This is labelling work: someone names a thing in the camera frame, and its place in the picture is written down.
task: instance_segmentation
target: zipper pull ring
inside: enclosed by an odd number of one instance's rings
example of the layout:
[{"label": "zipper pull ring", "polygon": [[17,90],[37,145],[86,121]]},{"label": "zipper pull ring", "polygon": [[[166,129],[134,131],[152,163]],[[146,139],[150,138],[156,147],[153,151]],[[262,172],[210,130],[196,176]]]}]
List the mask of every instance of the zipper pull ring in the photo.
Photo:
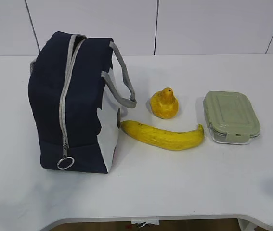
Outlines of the zipper pull ring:
[{"label": "zipper pull ring", "polygon": [[[61,158],[58,162],[57,162],[57,168],[59,170],[67,170],[68,168],[70,168],[73,164],[74,164],[74,158],[71,156],[68,156],[69,154],[69,145],[65,142],[64,146],[63,146],[63,158]],[[63,161],[71,161],[71,163],[67,166],[67,167],[60,167],[59,165],[63,162]]]}]

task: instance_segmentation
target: insulated bag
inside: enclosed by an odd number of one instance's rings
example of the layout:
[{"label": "insulated bag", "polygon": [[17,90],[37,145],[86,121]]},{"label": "insulated bag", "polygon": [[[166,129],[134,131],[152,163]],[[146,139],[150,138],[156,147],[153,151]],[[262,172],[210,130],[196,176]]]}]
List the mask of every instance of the insulated bag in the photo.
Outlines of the insulated bag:
[{"label": "insulated bag", "polygon": [[[116,90],[113,52],[130,99]],[[31,63],[28,97],[43,168],[110,171],[120,108],[136,106],[127,68],[112,38],[54,33]]]}]

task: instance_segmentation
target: toy banana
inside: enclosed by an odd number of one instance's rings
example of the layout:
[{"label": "toy banana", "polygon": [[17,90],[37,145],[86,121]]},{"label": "toy banana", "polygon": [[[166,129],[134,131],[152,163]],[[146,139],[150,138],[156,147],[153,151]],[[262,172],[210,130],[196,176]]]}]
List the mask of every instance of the toy banana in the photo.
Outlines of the toy banana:
[{"label": "toy banana", "polygon": [[179,151],[198,146],[204,138],[204,130],[198,124],[197,130],[188,132],[172,132],[161,130],[137,121],[121,122],[122,130],[129,136],[156,147]]}]

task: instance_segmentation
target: food container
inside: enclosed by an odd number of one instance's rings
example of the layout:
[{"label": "food container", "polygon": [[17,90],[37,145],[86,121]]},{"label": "food container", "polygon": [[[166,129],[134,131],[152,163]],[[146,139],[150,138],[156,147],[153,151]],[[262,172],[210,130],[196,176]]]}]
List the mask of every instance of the food container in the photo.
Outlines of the food container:
[{"label": "food container", "polygon": [[260,123],[244,94],[210,91],[203,106],[206,124],[215,142],[248,144],[260,134]]}]

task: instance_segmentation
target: white table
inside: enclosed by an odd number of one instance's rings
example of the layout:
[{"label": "white table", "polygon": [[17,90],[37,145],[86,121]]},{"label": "white table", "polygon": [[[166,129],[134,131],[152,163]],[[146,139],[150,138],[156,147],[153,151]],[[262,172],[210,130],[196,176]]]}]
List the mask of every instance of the white table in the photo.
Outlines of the white table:
[{"label": "white table", "polygon": [[[0,57],[0,231],[48,230],[66,222],[242,218],[273,230],[273,55],[126,56],[138,105],[123,119],[188,131],[205,124],[210,90],[246,94],[261,123],[251,144],[170,152],[120,132],[109,174],[44,170],[27,99],[30,56]],[[122,95],[128,90],[115,75]],[[172,120],[146,102],[170,86]]]}]

